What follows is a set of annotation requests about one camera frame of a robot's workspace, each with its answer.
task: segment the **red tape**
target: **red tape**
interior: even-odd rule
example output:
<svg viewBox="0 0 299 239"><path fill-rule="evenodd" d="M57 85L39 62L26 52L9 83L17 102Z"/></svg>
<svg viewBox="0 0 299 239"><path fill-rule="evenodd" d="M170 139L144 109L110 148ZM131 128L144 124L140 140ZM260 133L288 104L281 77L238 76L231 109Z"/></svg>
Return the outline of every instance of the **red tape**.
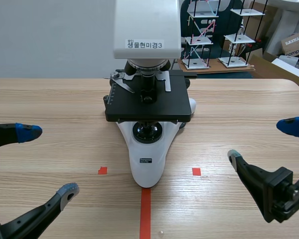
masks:
<svg viewBox="0 0 299 239"><path fill-rule="evenodd" d="M150 188L142 188L140 239L150 239Z"/></svg>
<svg viewBox="0 0 299 239"><path fill-rule="evenodd" d="M201 176L200 168L193 168L193 176Z"/></svg>
<svg viewBox="0 0 299 239"><path fill-rule="evenodd" d="M101 167L98 171L98 174L107 174L108 168L107 167Z"/></svg>

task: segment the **white wall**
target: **white wall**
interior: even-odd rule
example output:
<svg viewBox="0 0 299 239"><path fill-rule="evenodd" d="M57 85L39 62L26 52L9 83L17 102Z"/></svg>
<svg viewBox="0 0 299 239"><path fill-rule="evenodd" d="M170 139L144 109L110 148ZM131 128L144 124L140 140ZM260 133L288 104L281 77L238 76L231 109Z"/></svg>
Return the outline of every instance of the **white wall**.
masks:
<svg viewBox="0 0 299 239"><path fill-rule="evenodd" d="M0 0L0 77L97 78L113 58L114 0Z"/></svg>

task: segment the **white paper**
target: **white paper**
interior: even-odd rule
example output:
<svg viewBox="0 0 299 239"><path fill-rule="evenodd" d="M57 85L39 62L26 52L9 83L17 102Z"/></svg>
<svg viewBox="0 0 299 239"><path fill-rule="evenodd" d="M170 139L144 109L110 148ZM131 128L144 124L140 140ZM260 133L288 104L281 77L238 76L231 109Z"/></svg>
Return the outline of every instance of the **white paper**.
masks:
<svg viewBox="0 0 299 239"><path fill-rule="evenodd" d="M280 59L275 59L272 63L299 77L299 69L298 68L293 67Z"/></svg>
<svg viewBox="0 0 299 239"><path fill-rule="evenodd" d="M299 57L281 55L279 57L279 59L286 62L286 63L288 63L291 66L296 66L296 64L299 60Z"/></svg>

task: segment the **wooden table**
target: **wooden table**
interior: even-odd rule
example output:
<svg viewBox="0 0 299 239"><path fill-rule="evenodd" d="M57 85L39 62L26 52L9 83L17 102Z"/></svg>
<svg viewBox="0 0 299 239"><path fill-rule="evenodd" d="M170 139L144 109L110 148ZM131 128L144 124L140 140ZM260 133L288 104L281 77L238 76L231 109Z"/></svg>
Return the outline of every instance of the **wooden table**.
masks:
<svg viewBox="0 0 299 239"><path fill-rule="evenodd" d="M0 123L37 124L43 135L0 148L0 222L45 203L65 183L80 194L42 239L138 239L141 189L124 139L106 122L103 79L0 79ZM299 239L299 211L267 224L227 159L236 149L268 171L299 178L299 138L276 129L299 116L288 80L192 80L195 115L175 138L152 188L152 239ZM107 175L98 175L101 166ZM200 167L202 176L193 176Z"/></svg>

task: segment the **shelf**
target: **shelf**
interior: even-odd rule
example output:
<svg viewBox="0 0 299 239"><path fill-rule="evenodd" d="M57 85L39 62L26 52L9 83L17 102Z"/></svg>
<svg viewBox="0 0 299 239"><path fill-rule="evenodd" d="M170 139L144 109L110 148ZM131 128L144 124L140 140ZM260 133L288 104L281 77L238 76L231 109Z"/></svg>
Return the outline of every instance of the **shelf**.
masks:
<svg viewBox="0 0 299 239"><path fill-rule="evenodd" d="M240 16L261 16L261 15L265 15L262 12L256 11L254 9L243 9L241 11L241 14L240 14L241 9L230 9L230 10L232 12L236 13L237 15L240 15Z"/></svg>
<svg viewBox="0 0 299 239"><path fill-rule="evenodd" d="M239 43L255 43L254 40L250 39L246 35L237 35L236 41L235 41L236 34L231 34L231 35L227 35L227 36L224 36L224 37L226 39L230 40L234 44L239 44Z"/></svg>
<svg viewBox="0 0 299 239"><path fill-rule="evenodd" d="M189 59L182 59L185 67L187 70L199 70L199 69L209 69L209 66L207 66L206 62L203 62L201 59L190 59L189 67L188 61Z"/></svg>
<svg viewBox="0 0 299 239"><path fill-rule="evenodd" d="M217 15L214 15L211 11L197 11L195 16L194 12L188 12L188 14L193 18L216 18Z"/></svg>
<svg viewBox="0 0 299 239"><path fill-rule="evenodd" d="M202 45L212 45L213 44L211 42L211 40L209 40L209 38L206 36L201 36L200 38L198 38L198 36L193 37L192 44L190 44L190 40L191 40L190 36L185 37L185 40L191 46L200 46L200 45L202 46Z"/></svg>
<svg viewBox="0 0 299 239"><path fill-rule="evenodd" d="M228 65L229 57L222 57L219 58L220 62L223 63L226 68L234 68L234 67L247 67L248 64L246 62L242 61L240 57L232 56L230 58L230 62Z"/></svg>

